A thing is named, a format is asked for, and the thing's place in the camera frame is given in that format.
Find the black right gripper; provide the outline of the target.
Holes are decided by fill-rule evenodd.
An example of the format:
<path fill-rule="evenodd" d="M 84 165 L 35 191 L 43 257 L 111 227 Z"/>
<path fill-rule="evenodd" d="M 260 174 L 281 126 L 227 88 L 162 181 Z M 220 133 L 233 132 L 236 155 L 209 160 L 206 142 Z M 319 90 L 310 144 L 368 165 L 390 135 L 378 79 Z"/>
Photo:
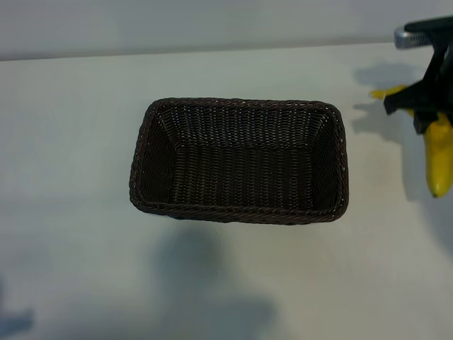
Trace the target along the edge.
<path fill-rule="evenodd" d="M 452 45 L 435 50 L 425 76 L 411 86 L 383 90 L 387 115 L 397 110 L 413 111 L 413 127 L 423 135 L 430 125 L 445 114 L 452 123 Z"/>

